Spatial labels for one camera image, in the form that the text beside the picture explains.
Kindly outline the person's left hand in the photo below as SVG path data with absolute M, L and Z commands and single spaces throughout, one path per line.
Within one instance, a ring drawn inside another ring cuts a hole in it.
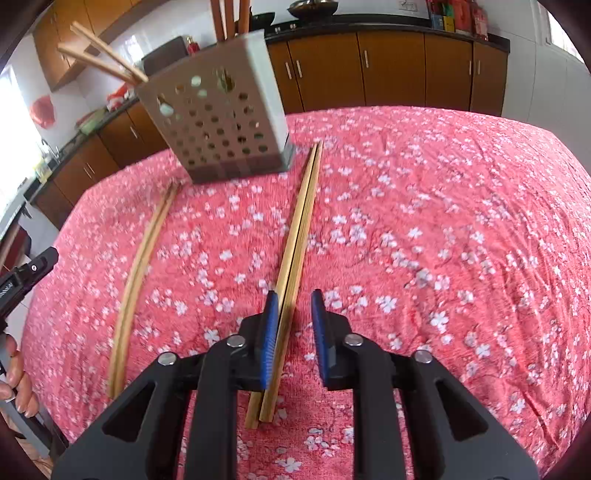
M 27 418 L 34 417 L 39 412 L 39 400 L 33 392 L 32 381 L 24 369 L 24 357 L 18 349 L 15 339 L 7 335 L 5 342 L 9 356 L 6 369 L 6 380 L 1 382 L 0 399 L 15 402 L 16 410 Z

